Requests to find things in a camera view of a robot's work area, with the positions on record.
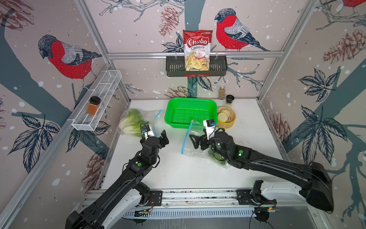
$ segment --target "white wire shelf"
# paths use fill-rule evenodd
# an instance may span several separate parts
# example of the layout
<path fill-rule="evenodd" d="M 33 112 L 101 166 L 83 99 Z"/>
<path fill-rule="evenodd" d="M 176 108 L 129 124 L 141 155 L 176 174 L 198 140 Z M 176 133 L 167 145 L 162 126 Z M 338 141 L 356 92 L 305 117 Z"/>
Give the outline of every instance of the white wire shelf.
<path fill-rule="evenodd" d="M 98 83 L 90 96 L 98 96 L 100 98 L 101 102 L 97 113 L 95 115 L 86 113 L 90 99 L 89 97 L 72 123 L 72 126 L 76 130 L 95 130 L 121 78 L 121 72 L 118 70 L 107 70 L 105 72 L 102 80 Z"/>

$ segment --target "chip bag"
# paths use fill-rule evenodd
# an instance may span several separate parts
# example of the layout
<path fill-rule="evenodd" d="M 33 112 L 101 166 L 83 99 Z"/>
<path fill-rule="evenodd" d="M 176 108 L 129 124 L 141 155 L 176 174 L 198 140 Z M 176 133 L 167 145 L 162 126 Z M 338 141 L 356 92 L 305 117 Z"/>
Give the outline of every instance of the chip bag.
<path fill-rule="evenodd" d="M 208 71 L 212 30 L 183 30 L 186 71 Z"/>

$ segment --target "small black cap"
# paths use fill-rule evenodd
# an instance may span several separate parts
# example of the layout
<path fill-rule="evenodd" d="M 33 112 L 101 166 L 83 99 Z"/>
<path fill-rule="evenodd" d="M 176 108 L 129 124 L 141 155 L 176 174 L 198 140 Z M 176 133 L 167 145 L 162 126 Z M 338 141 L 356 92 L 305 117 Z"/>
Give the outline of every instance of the small black cap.
<path fill-rule="evenodd" d="M 234 99 L 235 99 L 235 97 L 232 96 L 232 95 L 227 95 L 226 96 L 226 102 L 227 103 L 232 103 Z"/>
<path fill-rule="evenodd" d="M 98 96 L 92 96 L 90 97 L 89 102 L 93 105 L 98 105 L 100 104 L 100 98 Z"/>

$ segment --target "seasoning jar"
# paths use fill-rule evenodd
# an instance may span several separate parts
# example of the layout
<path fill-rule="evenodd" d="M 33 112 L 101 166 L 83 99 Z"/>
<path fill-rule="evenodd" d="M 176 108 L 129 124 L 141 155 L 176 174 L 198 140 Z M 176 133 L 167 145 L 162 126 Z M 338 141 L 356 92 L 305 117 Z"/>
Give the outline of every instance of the seasoning jar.
<path fill-rule="evenodd" d="M 219 88 L 219 99 L 225 98 L 225 86 L 220 86 Z"/>
<path fill-rule="evenodd" d="M 89 99 L 87 114 L 95 115 L 97 113 L 100 104 L 100 98 L 98 96 L 92 96 Z"/>
<path fill-rule="evenodd" d="M 226 96 L 226 107 L 229 107 L 229 108 L 231 108 L 231 104 L 232 104 L 232 102 L 234 101 L 234 99 L 235 99 L 235 97 L 234 96 L 232 96 L 232 95 L 227 95 Z"/>

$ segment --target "glass jar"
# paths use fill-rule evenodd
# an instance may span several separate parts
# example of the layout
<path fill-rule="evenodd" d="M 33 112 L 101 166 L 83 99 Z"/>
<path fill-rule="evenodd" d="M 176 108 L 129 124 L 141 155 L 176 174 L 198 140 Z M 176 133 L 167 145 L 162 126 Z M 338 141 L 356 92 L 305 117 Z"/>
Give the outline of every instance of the glass jar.
<path fill-rule="evenodd" d="M 220 86 L 219 88 L 219 99 L 224 99 L 225 98 L 225 86 Z"/>
<path fill-rule="evenodd" d="M 98 96 L 90 97 L 86 113 L 90 115 L 95 115 L 98 111 L 99 104 L 100 104 L 100 98 Z"/>

